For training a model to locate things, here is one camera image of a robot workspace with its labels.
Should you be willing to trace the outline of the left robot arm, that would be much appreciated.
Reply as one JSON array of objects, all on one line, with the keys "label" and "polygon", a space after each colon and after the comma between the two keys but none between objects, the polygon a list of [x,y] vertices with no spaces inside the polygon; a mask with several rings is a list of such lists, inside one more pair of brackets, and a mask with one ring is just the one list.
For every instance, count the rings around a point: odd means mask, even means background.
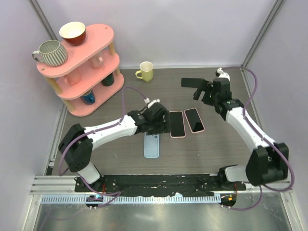
[{"label": "left robot arm", "polygon": [[113,140],[139,133],[157,135],[170,132],[169,111],[160,103],[150,103],[142,110],[130,111],[122,118],[98,126],[73,125],[58,149],[68,169],[79,175],[92,192],[102,188],[102,175],[91,163],[92,151]]}]

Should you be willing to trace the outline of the light blue phone case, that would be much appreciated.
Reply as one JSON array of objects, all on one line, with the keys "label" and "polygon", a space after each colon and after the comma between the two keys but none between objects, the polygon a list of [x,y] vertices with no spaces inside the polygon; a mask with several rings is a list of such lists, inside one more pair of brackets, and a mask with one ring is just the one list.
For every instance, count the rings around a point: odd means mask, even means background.
[{"label": "light blue phone case", "polygon": [[144,157],[159,157],[159,135],[144,135]]}]

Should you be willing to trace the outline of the black phone case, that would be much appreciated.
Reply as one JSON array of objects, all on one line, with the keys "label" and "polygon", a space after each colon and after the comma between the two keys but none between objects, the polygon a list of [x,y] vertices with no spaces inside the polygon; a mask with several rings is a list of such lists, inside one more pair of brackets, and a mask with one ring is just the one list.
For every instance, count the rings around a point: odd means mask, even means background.
[{"label": "black phone case", "polygon": [[200,85],[206,83],[202,78],[182,78],[181,86],[183,88],[198,88]]}]

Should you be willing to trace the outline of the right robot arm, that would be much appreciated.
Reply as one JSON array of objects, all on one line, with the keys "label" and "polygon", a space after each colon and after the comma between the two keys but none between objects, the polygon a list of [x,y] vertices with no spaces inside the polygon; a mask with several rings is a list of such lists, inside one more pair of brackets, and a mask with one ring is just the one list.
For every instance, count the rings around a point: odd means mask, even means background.
[{"label": "right robot arm", "polygon": [[251,152],[247,165],[220,169],[222,175],[217,178],[217,183],[221,189],[230,189],[236,181],[259,186],[288,177],[287,145],[275,142],[257,126],[243,103],[232,98],[230,81],[227,78],[218,77],[211,82],[202,79],[193,98],[213,106],[223,120],[237,131]]}]

